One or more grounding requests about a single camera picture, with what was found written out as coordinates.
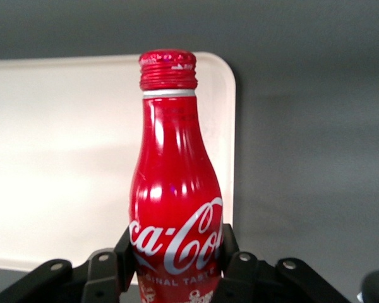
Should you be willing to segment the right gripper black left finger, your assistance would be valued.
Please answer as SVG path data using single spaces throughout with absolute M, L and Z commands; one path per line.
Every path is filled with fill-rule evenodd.
M 0 292 L 0 302 L 119 302 L 135 273 L 126 229 L 114 248 L 93 252 L 74 268 L 52 259 Z

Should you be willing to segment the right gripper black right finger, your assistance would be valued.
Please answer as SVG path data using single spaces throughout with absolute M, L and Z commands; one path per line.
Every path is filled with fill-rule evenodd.
M 223 225 L 223 277 L 213 302 L 347 302 L 312 267 L 298 258 L 272 266 L 254 254 L 240 251 L 232 226 Z

